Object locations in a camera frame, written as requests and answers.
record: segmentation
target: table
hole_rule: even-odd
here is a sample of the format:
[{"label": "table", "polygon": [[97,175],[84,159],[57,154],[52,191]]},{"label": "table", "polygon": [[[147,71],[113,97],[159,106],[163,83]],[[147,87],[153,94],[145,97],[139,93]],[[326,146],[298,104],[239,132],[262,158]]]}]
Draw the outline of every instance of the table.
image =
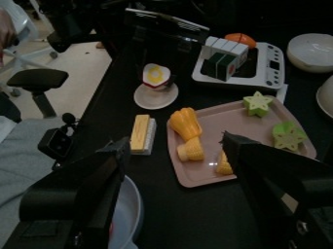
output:
[{"label": "table", "polygon": [[[299,27],[258,30],[251,36],[286,51],[287,41],[303,32],[323,32],[319,28]],[[133,50],[123,49],[108,68],[96,89],[80,125],[73,135],[70,160],[102,147],[110,140],[129,136],[135,115],[149,114],[157,130],[151,156],[132,156],[125,174],[135,182],[144,204],[144,221],[135,240],[140,249],[230,248],[259,249],[260,235],[246,196],[236,180],[187,189],[177,183],[167,152],[167,119],[181,107],[195,110],[240,100],[252,90],[231,90],[197,86],[191,70],[197,50],[176,77],[179,95],[160,110],[144,110],[133,103],[139,86]],[[315,105],[315,90],[328,74],[314,75],[298,70],[286,60],[288,90],[284,105],[308,135],[323,159],[333,138],[333,125]]]}]

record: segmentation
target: plate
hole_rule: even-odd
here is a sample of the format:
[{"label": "plate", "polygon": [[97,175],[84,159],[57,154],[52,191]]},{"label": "plate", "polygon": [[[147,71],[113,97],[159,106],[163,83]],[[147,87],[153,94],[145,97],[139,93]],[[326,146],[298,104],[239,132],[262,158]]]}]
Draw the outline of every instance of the plate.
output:
[{"label": "plate", "polygon": [[176,96],[176,84],[172,84],[169,88],[160,91],[152,90],[141,84],[133,93],[133,101],[141,108],[156,110],[164,108],[175,100]]},{"label": "plate", "polygon": [[[272,146],[271,130],[275,124],[292,121],[302,128],[296,119],[287,111],[275,97],[272,97],[270,110],[262,118],[248,116],[243,107],[243,101],[231,102],[211,108],[197,110],[196,117],[203,129],[200,141],[204,149],[204,160],[181,162],[176,154],[176,146],[183,140],[167,124],[168,154],[177,181],[185,188],[197,187],[220,181],[235,179],[235,175],[220,175],[213,172],[217,153],[220,152],[219,141],[227,130],[239,134],[263,145]],[[308,158],[315,157],[315,149],[308,139],[299,145],[298,154]]]},{"label": "plate", "polygon": [[143,201],[131,179],[124,176],[113,212],[108,249],[137,249],[132,243],[143,222]]}]

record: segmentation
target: bowl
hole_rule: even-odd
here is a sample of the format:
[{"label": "bowl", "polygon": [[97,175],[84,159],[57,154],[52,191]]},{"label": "bowl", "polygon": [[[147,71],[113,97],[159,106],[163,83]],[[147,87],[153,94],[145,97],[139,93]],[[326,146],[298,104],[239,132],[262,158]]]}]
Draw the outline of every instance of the bowl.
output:
[{"label": "bowl", "polygon": [[303,34],[294,37],[287,45],[287,58],[292,65],[310,73],[333,71],[333,36]]},{"label": "bowl", "polygon": [[133,240],[143,224],[143,200],[132,180],[124,176],[113,212],[108,249],[137,249]]},{"label": "bowl", "polygon": [[324,114],[333,119],[333,75],[316,90],[316,104]]}]

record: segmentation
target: tray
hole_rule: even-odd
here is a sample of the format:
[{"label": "tray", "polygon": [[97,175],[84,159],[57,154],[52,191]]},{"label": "tray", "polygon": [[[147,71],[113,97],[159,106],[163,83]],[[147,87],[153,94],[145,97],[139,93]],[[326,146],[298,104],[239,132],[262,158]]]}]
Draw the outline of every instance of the tray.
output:
[{"label": "tray", "polygon": [[[197,187],[220,181],[235,179],[235,175],[220,175],[213,172],[217,153],[220,152],[219,141],[223,132],[243,135],[263,145],[272,146],[272,126],[284,121],[292,121],[302,128],[299,122],[287,111],[275,97],[272,97],[270,110],[262,118],[248,116],[243,107],[243,101],[231,102],[196,111],[196,117],[203,129],[200,136],[204,148],[204,160],[181,162],[176,154],[176,146],[183,144],[180,136],[165,126],[168,154],[177,181],[187,188]],[[296,154],[314,159],[315,149],[308,139],[299,145]]]}]

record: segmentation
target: floor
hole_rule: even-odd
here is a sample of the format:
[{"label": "floor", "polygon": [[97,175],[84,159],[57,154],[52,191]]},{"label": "floor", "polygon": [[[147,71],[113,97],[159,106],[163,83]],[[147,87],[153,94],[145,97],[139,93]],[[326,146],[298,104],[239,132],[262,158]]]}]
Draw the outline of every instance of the floor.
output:
[{"label": "floor", "polygon": [[[38,38],[36,41],[24,44],[20,52],[29,52],[42,49],[48,46],[45,37],[49,34],[48,25],[42,20],[33,20],[38,29]],[[57,116],[64,113],[72,113],[80,118],[94,89],[100,83],[104,72],[109,66],[110,58],[104,49],[96,49],[96,43],[74,44],[66,49],[64,53],[58,53],[53,59],[49,54],[38,57],[36,62],[40,62],[50,68],[64,70],[69,73],[69,77],[58,89],[46,91],[46,97],[54,108]],[[0,77],[9,77],[9,72]],[[21,95],[18,97],[10,96],[12,101],[18,106],[22,119],[40,119],[41,113],[32,101],[30,93],[20,89]]]}]

